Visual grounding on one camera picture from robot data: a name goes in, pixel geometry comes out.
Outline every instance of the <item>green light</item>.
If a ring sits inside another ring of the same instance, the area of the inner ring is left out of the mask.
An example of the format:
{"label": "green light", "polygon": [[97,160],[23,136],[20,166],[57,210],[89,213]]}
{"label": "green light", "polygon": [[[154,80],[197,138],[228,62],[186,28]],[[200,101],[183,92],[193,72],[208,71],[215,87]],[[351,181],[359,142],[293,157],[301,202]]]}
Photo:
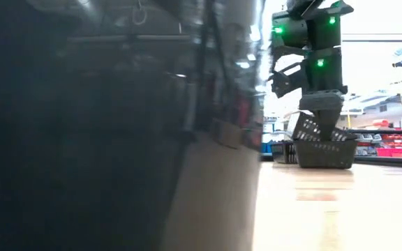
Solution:
{"label": "green light", "polygon": [[330,17],[328,22],[330,24],[334,24],[336,22],[336,18],[335,17]]}
{"label": "green light", "polygon": [[275,31],[277,34],[281,34],[281,33],[283,33],[283,28],[281,28],[281,27],[276,27],[276,28],[274,28],[274,31]]}
{"label": "green light", "polygon": [[324,60],[323,59],[318,59],[318,66],[319,67],[324,66]]}

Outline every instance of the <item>green led indicator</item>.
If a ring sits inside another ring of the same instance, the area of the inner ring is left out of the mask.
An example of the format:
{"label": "green led indicator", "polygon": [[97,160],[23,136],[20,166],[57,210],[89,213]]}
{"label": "green led indicator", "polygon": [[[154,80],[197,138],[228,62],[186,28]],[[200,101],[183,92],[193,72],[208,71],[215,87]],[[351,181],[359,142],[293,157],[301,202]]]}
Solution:
{"label": "green led indicator", "polygon": [[323,59],[318,59],[318,66],[319,67],[324,66],[324,60]]}
{"label": "green led indicator", "polygon": [[336,22],[336,18],[335,17],[330,17],[328,22],[330,24],[334,24]]}
{"label": "green led indicator", "polygon": [[276,28],[274,28],[274,31],[275,31],[277,34],[281,34],[281,33],[283,33],[283,28],[281,28],[281,27],[276,27]]}

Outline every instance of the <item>wooden floor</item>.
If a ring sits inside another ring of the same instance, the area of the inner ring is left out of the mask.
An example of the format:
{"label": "wooden floor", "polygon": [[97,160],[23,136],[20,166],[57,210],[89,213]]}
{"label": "wooden floor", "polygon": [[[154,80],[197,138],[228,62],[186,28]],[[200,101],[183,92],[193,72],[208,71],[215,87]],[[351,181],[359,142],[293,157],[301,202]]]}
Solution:
{"label": "wooden floor", "polygon": [[402,168],[264,162],[253,251],[402,250]]}

